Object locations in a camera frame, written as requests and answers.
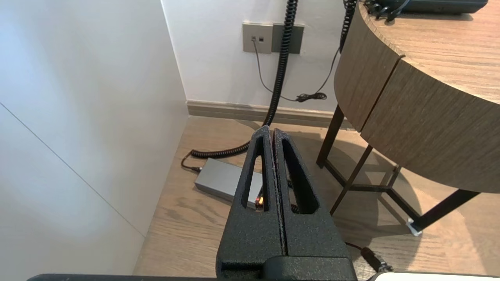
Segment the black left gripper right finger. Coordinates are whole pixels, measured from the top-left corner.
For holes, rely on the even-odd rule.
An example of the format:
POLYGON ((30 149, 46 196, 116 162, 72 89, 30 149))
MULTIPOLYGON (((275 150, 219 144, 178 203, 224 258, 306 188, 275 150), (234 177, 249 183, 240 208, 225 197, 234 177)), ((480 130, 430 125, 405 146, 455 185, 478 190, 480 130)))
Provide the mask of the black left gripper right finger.
POLYGON ((272 149, 281 255, 264 262, 264 278, 355 281, 349 252, 291 137, 275 129, 272 149))

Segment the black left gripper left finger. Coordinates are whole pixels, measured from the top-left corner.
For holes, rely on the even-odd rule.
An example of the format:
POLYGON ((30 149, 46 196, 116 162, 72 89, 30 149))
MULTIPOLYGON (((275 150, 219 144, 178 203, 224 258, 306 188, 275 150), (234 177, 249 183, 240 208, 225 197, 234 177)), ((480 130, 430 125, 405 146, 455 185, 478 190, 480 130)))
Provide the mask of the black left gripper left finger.
POLYGON ((216 277, 255 280, 265 262, 286 252, 283 242, 282 199, 277 184, 272 137, 268 126, 256 130, 249 142, 236 192, 216 255, 216 277), (261 157, 264 211, 248 208, 255 162, 261 157))

